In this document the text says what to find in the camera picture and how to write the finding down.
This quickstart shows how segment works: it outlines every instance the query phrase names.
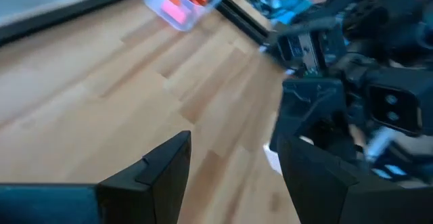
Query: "pink object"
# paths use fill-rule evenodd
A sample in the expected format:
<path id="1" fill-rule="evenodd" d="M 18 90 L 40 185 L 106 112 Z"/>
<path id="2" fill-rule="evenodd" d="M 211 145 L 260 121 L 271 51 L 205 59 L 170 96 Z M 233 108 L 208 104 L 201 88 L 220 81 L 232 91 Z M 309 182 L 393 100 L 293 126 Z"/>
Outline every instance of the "pink object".
<path id="1" fill-rule="evenodd" d="M 164 12 L 166 12 L 170 17 L 174 18 L 178 23 L 183 24 L 184 21 L 187 19 L 187 14 L 190 12 L 185 13 L 180 7 L 176 6 L 171 1 L 165 1 L 162 4 L 161 7 Z"/>

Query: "white component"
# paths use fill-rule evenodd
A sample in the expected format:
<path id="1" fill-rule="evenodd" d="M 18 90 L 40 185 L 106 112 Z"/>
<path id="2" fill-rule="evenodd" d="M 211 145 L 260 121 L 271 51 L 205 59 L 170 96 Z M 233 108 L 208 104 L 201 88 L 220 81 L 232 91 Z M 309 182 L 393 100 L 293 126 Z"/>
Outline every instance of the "white component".
<path id="1" fill-rule="evenodd" d="M 279 158 L 277 152 L 273 152 L 271 149 L 269 149 L 269 142 L 267 142 L 265 145 L 263 145 L 263 150 L 265 151 L 266 158 L 269 162 L 269 165 L 271 165 L 271 168 L 282 175 L 281 171 L 281 165 L 279 164 Z"/>
<path id="2" fill-rule="evenodd" d="M 263 53 L 263 52 L 266 51 L 266 47 L 265 47 L 264 45 L 261 45 L 261 46 L 258 48 L 258 50 L 259 50 L 261 53 Z"/>
<path id="3" fill-rule="evenodd" d="M 375 160 L 382 155 L 390 145 L 395 136 L 396 131 L 394 129 L 382 127 L 369 142 L 367 149 L 365 150 L 365 158 L 369 162 L 375 162 Z"/>

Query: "screw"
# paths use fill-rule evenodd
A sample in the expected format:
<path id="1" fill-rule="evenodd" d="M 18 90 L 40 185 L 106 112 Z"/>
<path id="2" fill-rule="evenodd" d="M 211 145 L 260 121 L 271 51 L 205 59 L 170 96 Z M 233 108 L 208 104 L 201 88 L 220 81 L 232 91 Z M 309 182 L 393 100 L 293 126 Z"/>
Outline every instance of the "screw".
<path id="1" fill-rule="evenodd" d="M 397 113 L 395 112 L 388 112 L 387 116 L 390 120 L 396 121 L 398 120 L 400 117 L 397 115 Z"/>
<path id="2" fill-rule="evenodd" d="M 393 95 L 387 95 L 385 97 L 386 102 L 388 102 L 391 105 L 395 105 L 395 103 L 397 103 L 397 97 L 393 96 Z"/>

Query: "light wood floor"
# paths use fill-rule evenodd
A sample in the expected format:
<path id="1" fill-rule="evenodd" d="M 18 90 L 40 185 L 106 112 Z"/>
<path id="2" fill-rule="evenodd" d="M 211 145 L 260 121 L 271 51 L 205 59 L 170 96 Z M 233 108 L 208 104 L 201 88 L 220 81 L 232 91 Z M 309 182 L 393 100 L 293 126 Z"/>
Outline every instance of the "light wood floor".
<path id="1" fill-rule="evenodd" d="M 0 49 L 0 181 L 95 183 L 181 130 L 180 223 L 298 223 L 261 150 L 283 71 L 214 12 L 177 32 L 126 0 Z"/>

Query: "floorboard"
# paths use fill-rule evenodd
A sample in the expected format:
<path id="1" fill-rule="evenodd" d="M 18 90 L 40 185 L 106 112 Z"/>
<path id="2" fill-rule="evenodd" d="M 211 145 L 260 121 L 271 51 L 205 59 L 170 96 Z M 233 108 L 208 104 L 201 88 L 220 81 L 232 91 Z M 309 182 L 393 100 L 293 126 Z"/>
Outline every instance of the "floorboard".
<path id="1" fill-rule="evenodd" d="M 298 223 L 267 164 L 284 72 L 218 12 L 126 0 L 0 48 L 0 181 L 96 183 L 192 131 L 179 223 Z"/>

